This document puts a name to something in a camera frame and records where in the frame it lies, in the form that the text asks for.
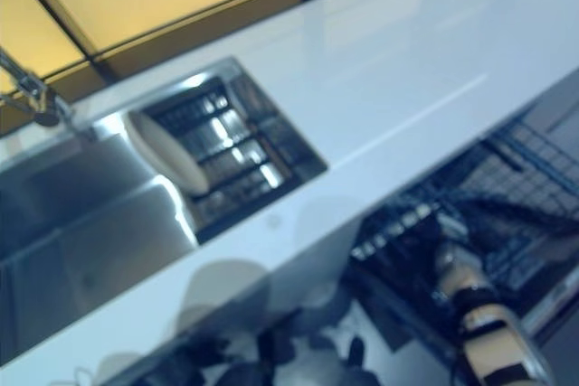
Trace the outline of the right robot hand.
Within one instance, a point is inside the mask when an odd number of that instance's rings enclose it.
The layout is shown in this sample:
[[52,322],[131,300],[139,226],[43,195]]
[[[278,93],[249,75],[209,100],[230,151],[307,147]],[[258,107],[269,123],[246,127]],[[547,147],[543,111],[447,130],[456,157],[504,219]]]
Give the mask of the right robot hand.
[[466,225],[444,212],[436,219],[441,228],[441,243],[434,256],[438,289],[445,297],[453,298],[462,290],[490,287]]

